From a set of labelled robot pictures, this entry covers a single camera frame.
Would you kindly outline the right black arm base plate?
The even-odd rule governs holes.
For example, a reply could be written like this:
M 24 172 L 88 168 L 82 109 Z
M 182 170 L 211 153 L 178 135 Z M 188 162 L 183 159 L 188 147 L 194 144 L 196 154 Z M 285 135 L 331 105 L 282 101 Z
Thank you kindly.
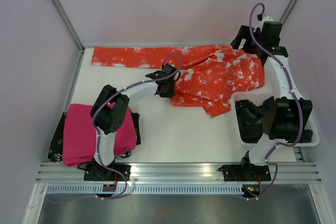
M 249 165 L 223 165 L 218 169 L 222 172 L 226 182 L 270 182 L 271 175 L 269 167 Z

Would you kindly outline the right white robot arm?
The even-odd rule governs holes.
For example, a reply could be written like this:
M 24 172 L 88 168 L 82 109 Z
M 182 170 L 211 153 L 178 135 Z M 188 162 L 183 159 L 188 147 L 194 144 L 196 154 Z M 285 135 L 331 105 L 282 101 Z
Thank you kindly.
M 231 42 L 248 54 L 256 55 L 270 74 L 274 101 L 262 118 L 263 135 L 248 152 L 248 162 L 239 167 L 240 176 L 251 180 L 258 174 L 257 166 L 269 163 L 271 154 L 279 147 L 294 147 L 303 135 L 313 105 L 298 91 L 289 69 L 288 52 L 280 46 L 282 24 L 262 21 L 261 27 L 242 25 Z

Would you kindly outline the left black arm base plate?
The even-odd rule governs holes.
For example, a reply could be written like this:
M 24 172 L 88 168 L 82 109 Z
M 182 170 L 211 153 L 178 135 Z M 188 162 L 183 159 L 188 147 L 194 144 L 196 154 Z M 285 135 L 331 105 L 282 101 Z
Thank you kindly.
M 84 181 L 92 182 L 102 182 L 102 181 L 124 181 L 121 174 L 129 181 L 131 174 L 131 166 L 126 164 L 115 164 L 111 167 L 114 170 L 117 170 L 118 173 L 110 171 L 103 168 L 99 164 L 89 164 L 87 165 L 84 173 Z

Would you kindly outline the orange white-speckled trousers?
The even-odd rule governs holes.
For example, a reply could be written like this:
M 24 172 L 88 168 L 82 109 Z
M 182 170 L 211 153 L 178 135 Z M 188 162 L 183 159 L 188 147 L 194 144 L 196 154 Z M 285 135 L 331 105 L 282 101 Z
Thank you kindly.
M 94 66 L 159 69 L 163 63 L 184 71 L 175 84 L 173 106 L 201 107 L 209 118 L 231 110 L 235 92 L 251 91 L 265 85 L 260 60 L 241 49 L 226 45 L 192 47 L 96 47 Z

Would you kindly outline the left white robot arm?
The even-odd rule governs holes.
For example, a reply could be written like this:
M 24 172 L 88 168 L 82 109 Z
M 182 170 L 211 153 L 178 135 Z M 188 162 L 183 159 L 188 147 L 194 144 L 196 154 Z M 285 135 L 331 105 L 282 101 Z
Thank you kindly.
M 122 127 L 128 107 L 132 102 L 158 95 L 162 98 L 175 96 L 175 82 L 181 76 L 180 70 L 164 64 L 161 70 L 147 74 L 141 81 L 124 88 L 106 85 L 102 88 L 90 116 L 96 131 L 94 160 L 99 164 L 96 175 L 110 180 L 114 175 L 114 144 L 116 134 Z

